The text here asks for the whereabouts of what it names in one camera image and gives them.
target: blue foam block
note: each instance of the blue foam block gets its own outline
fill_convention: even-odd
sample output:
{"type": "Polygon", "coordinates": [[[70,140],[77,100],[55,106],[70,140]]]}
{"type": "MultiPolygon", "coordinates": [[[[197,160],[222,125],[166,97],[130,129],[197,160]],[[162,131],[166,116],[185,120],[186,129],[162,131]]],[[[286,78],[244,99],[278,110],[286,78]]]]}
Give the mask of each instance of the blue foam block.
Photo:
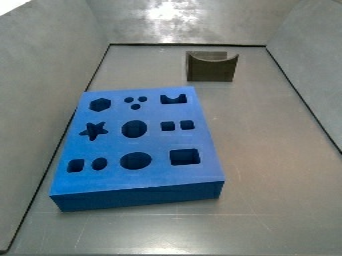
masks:
{"type": "Polygon", "coordinates": [[[83,94],[50,192],[62,211],[218,198],[223,183],[193,87],[83,94]]]}

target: hexagon-shaped hole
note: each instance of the hexagon-shaped hole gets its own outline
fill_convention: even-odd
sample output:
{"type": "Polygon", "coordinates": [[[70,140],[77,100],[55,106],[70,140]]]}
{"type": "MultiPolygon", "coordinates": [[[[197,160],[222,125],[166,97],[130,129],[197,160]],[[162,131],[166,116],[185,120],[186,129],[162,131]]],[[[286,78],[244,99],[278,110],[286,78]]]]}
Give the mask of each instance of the hexagon-shaped hole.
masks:
{"type": "Polygon", "coordinates": [[[101,98],[94,100],[90,104],[90,109],[93,111],[101,112],[111,107],[111,100],[101,98]]]}

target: small circular hole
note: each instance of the small circular hole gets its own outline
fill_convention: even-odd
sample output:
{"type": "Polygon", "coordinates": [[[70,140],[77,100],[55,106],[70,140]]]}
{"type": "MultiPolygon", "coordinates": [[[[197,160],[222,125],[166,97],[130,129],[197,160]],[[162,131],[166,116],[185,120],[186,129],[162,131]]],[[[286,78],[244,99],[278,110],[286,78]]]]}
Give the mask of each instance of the small circular hole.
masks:
{"type": "Polygon", "coordinates": [[[131,109],[133,110],[138,110],[141,108],[141,105],[139,104],[134,104],[133,106],[131,106],[131,109]]]}
{"type": "Polygon", "coordinates": [[[69,172],[81,172],[85,167],[85,159],[74,159],[69,164],[69,172]]]}
{"type": "Polygon", "coordinates": [[[146,97],[146,96],[142,96],[142,97],[138,98],[138,100],[139,100],[141,102],[146,102],[146,101],[147,101],[147,97],[146,97]]]}
{"type": "Polygon", "coordinates": [[[133,98],[133,97],[127,97],[127,98],[125,99],[125,102],[126,102],[126,103],[134,102],[134,98],[133,98]]]}
{"type": "Polygon", "coordinates": [[[101,171],[107,166],[107,159],[101,157],[93,161],[91,167],[94,170],[101,171]]]}

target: metal floor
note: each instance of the metal floor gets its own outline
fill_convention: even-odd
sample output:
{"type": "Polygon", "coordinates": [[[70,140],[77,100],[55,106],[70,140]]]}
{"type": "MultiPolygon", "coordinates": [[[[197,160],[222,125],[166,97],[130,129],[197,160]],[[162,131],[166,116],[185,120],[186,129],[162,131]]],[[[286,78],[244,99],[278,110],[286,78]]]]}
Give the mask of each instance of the metal floor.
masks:
{"type": "Polygon", "coordinates": [[[264,47],[113,46],[90,90],[189,84],[187,50],[241,55],[233,83],[191,83],[229,178],[219,200],[62,213],[58,154],[10,255],[342,254],[342,157],[264,47]]]}

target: metal wall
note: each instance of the metal wall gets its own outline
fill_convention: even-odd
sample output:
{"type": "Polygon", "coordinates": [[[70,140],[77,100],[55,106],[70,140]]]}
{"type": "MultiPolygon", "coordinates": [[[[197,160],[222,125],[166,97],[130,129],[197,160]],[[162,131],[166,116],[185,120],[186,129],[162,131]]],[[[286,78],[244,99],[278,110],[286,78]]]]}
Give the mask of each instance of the metal wall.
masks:
{"type": "Polygon", "coordinates": [[[83,0],[0,17],[0,252],[8,249],[109,42],[83,0]]]}
{"type": "Polygon", "coordinates": [[[110,41],[266,45],[300,0],[89,0],[110,41]]]}
{"type": "Polygon", "coordinates": [[[268,49],[342,150],[342,4],[302,1],[268,49]]]}

